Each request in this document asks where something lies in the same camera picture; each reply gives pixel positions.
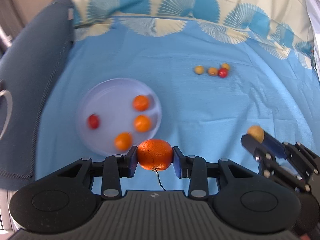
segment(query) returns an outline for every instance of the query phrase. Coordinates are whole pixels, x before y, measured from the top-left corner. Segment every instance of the blue cushion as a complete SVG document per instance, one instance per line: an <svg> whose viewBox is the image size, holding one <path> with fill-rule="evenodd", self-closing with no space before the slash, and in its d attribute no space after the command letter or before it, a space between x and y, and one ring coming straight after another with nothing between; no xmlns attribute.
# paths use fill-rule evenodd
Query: blue cushion
<svg viewBox="0 0 320 240"><path fill-rule="evenodd" d="M0 140L0 188L17 190L34 180L42 109L63 71L71 42L70 0L55 0L28 24L0 61L0 79L13 98L8 128ZM0 101L0 129L6 117Z"/></svg>

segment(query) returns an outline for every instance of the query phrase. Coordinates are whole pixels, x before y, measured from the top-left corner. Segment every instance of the fan pattern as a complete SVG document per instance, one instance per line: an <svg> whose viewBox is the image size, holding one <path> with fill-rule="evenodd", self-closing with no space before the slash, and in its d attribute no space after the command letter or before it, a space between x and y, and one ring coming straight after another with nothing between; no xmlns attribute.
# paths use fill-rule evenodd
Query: fan pattern
<svg viewBox="0 0 320 240"><path fill-rule="evenodd" d="M179 16L217 23L220 8L217 0L162 0L158 16Z"/></svg>
<svg viewBox="0 0 320 240"><path fill-rule="evenodd" d="M162 37L184 29L186 21L159 18L121 18L120 22L143 36Z"/></svg>
<svg viewBox="0 0 320 240"><path fill-rule="evenodd" d="M88 0L86 19L82 19L75 8L74 25L93 25L86 29L81 39L100 35L110 29L111 16L120 12L139 16L120 17L119 20L135 33L162 37L183 31L188 20L197 20L200 29L217 41L239 44L254 39L260 47L278 59L286 59L292 49L293 55L297 56L304 68L312 68L311 43L294 43L295 34L286 23L278 23L271 32L269 16L257 5L239 3L225 19L220 19L218 0L161 0L153 15L151 4L151 0Z"/></svg>

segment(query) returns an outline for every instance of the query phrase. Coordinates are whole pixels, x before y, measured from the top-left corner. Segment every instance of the yellow fruit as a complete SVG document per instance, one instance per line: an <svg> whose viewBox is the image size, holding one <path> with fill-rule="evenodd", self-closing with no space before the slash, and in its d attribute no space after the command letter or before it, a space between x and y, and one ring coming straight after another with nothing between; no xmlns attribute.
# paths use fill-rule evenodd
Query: yellow fruit
<svg viewBox="0 0 320 240"><path fill-rule="evenodd" d="M247 130L247 134L250 134L253 138L255 138L259 143L262 143L264 139L264 130L258 126L253 125Z"/></svg>
<svg viewBox="0 0 320 240"><path fill-rule="evenodd" d="M198 74L198 75L201 75L204 73L204 67L202 66L196 66L195 67L195 73Z"/></svg>
<svg viewBox="0 0 320 240"><path fill-rule="evenodd" d="M228 63L222 63L221 67L227 69L228 71L230 70L230 65Z"/></svg>
<svg viewBox="0 0 320 240"><path fill-rule="evenodd" d="M208 69L208 74L209 74L210 76L216 76L216 75L218 75L218 69L215 68L215 67L210 67L210 68Z"/></svg>

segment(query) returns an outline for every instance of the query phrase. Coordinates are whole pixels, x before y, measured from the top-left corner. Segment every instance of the logo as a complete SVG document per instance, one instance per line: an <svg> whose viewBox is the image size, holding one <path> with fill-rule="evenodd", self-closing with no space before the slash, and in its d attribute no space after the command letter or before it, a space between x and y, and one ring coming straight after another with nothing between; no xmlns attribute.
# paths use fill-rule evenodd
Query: logo
<svg viewBox="0 0 320 240"><path fill-rule="evenodd" d="M156 197L159 197L160 195L158 193L152 193L150 196L153 198L156 198Z"/></svg>

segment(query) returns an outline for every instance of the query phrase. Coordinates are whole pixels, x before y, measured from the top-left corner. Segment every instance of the plastic plate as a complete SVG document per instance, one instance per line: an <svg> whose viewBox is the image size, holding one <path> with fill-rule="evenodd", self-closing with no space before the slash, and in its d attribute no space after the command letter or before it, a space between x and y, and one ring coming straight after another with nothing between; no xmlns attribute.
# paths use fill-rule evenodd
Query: plastic plate
<svg viewBox="0 0 320 240"><path fill-rule="evenodd" d="M149 97L150 107L139 112L132 108L138 95ZM91 130L87 118L97 114L100 125ZM133 120L145 114L152 121L152 128L145 133L134 130ZM132 134L133 145L153 138L161 123L162 111L157 95L146 84L130 78L110 79L92 88L82 99L77 112L77 130L83 143L93 152L103 156L126 154L114 146L114 138L121 132Z"/></svg>

